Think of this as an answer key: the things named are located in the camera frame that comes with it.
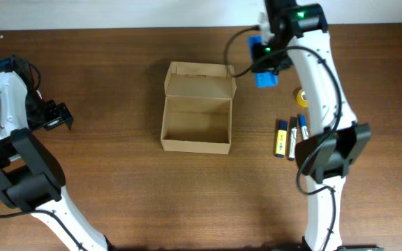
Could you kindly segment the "blue whiteboard duster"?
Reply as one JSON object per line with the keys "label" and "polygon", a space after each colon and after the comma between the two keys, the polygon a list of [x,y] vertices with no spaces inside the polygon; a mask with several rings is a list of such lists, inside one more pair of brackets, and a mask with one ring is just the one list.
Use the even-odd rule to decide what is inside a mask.
{"label": "blue whiteboard duster", "polygon": [[[262,44],[261,35],[252,35],[248,37],[248,48],[251,55],[251,61],[257,60],[259,56],[268,54],[271,50]],[[278,77],[270,70],[251,71],[255,78],[255,84],[258,88],[269,88],[278,85]]]}

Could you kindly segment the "yellow tape roll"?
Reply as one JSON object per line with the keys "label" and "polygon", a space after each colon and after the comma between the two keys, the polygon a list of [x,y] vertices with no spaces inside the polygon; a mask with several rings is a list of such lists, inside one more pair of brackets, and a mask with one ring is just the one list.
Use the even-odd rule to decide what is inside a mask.
{"label": "yellow tape roll", "polygon": [[300,105],[301,107],[308,107],[306,93],[303,89],[298,90],[297,95],[296,95],[296,101],[297,101],[298,105]]}

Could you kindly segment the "yellow highlighter black cap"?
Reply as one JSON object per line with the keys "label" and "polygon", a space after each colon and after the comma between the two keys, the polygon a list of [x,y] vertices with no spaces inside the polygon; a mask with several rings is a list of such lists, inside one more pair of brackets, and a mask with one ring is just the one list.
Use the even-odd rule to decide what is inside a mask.
{"label": "yellow highlighter black cap", "polygon": [[287,133],[288,133],[288,122],[285,120],[280,120],[278,124],[276,145],[275,145],[275,156],[277,158],[285,157]]}

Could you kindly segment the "brown cardboard box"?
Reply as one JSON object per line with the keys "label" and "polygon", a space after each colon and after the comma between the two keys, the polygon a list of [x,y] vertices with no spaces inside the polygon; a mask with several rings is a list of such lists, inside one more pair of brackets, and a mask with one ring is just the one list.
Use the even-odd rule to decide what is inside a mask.
{"label": "brown cardboard box", "polygon": [[163,150],[227,155],[236,89],[224,65],[171,62],[164,82]]}

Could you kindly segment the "black whiteboard marker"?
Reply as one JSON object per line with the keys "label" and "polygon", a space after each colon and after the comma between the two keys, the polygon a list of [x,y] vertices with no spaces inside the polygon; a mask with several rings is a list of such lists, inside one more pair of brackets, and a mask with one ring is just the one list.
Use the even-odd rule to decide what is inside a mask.
{"label": "black whiteboard marker", "polygon": [[295,160],[295,147],[297,143],[297,118],[292,117],[290,120],[290,148],[288,154],[288,160]]}

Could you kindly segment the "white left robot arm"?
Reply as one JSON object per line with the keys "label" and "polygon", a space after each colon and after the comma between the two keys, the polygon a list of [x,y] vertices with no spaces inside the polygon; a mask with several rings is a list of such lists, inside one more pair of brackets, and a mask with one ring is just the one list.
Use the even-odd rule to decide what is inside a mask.
{"label": "white left robot arm", "polygon": [[40,71],[26,59],[0,60],[0,200],[14,210],[0,219],[31,215],[69,250],[113,250],[73,203],[61,165],[34,135],[73,124],[64,103],[43,99],[40,83]]}

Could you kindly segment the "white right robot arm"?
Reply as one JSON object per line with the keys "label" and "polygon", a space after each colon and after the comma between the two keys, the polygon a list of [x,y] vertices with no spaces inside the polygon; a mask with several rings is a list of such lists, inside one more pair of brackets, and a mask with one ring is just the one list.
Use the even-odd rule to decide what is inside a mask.
{"label": "white right robot arm", "polygon": [[294,67],[308,103],[310,135],[295,147],[296,185],[308,198],[303,247],[344,250],[341,195],[371,129],[358,122],[343,92],[322,6],[273,0],[265,2],[265,10],[259,27],[262,43],[253,48],[251,70],[277,75]]}

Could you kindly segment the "blue whiteboard marker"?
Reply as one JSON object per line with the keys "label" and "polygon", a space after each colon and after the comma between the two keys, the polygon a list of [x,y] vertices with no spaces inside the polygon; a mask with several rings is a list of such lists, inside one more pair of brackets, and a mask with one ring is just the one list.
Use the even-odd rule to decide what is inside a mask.
{"label": "blue whiteboard marker", "polygon": [[299,115],[299,124],[301,128],[302,139],[307,140],[309,138],[308,128],[307,128],[306,117],[303,114]]}

